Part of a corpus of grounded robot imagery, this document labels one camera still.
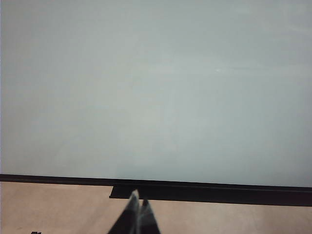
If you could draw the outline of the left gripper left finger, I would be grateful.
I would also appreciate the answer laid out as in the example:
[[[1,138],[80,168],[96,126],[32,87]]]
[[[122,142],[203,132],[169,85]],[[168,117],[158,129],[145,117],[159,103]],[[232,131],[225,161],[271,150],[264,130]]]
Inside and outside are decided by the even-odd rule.
[[[139,194],[138,190],[132,191],[128,203],[121,215],[118,217],[109,234],[136,234],[137,219],[139,213]]]

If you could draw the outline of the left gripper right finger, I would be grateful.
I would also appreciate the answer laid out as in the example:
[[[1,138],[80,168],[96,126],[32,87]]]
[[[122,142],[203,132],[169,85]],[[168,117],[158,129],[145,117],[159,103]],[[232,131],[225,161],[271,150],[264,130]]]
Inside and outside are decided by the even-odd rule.
[[[139,211],[139,233],[160,234],[160,230],[149,200],[144,199]]]

